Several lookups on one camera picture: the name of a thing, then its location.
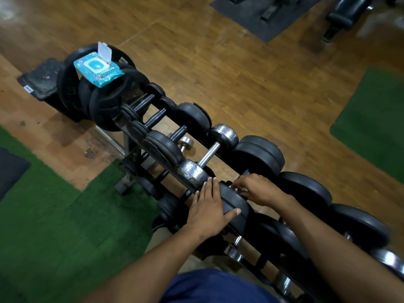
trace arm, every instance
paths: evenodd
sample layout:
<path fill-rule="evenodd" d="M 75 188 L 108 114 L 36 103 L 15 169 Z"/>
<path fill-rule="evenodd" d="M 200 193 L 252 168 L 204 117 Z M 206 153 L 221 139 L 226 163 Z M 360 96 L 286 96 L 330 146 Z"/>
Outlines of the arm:
<path fill-rule="evenodd" d="M 219 183 L 209 178 L 195 194 L 183 228 L 95 289 L 83 303 L 158 302 L 196 247 L 240 212 L 234 209 L 223 215 Z"/>
<path fill-rule="evenodd" d="M 273 208 L 305 246 L 323 278 L 345 302 L 404 302 L 404 285 L 371 256 L 257 174 L 242 176 L 233 187 L 249 200 Z"/>

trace forearm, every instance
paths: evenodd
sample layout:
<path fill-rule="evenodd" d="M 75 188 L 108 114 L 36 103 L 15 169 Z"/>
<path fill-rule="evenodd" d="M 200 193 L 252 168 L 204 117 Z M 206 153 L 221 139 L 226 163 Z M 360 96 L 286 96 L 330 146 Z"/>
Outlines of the forearm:
<path fill-rule="evenodd" d="M 83 302 L 158 302 L 186 259 L 203 240 L 195 229 L 184 226 L 93 291 Z"/>
<path fill-rule="evenodd" d="M 356 245 L 284 197 L 275 211 L 305 246 L 323 278 L 346 302 L 404 301 L 402 282 Z"/>

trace black rubber mat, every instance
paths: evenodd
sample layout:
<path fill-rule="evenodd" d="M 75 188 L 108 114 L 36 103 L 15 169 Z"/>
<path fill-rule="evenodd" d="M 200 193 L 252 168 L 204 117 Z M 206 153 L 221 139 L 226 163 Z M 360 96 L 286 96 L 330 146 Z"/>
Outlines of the black rubber mat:
<path fill-rule="evenodd" d="M 30 166 L 27 160 L 0 147 L 0 201 Z"/>
<path fill-rule="evenodd" d="M 229 0 L 215 0 L 210 6 L 255 34 L 259 39 L 268 42 L 321 0 L 300 0 L 297 4 L 283 5 L 274 18 L 266 23 L 260 18 L 272 1 L 244 0 L 234 5 Z"/>

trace person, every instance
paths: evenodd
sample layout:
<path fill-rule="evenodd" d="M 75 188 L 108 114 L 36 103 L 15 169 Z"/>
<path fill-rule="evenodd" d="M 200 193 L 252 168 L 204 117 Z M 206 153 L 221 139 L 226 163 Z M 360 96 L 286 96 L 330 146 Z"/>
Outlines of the person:
<path fill-rule="evenodd" d="M 286 221 L 342 301 L 404 302 L 404 285 L 395 275 L 268 179 L 240 176 L 232 187 L 246 188 L 240 194 L 271 207 Z M 177 275 L 192 252 L 238 214 L 240 209 L 223 214 L 219 183 L 209 178 L 196 192 L 185 226 L 95 289 L 83 303 L 278 302 L 273 292 L 218 269 Z"/>

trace hand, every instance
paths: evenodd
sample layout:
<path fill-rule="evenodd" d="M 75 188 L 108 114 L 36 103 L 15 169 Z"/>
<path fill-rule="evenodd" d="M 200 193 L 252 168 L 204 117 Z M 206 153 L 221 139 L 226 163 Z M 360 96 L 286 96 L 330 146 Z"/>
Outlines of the hand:
<path fill-rule="evenodd" d="M 279 203 L 284 202 L 285 198 L 293 198 L 280 190 L 266 177 L 255 173 L 240 176 L 233 182 L 231 188 L 237 188 L 240 195 L 255 204 L 273 209 L 278 208 Z M 241 191 L 242 188 L 246 188 L 248 191 Z"/>
<path fill-rule="evenodd" d="M 203 236 L 203 240 L 215 236 L 237 215 L 241 209 L 223 214 L 220 186 L 216 178 L 208 178 L 201 191 L 195 193 L 189 209 L 187 225 Z"/>

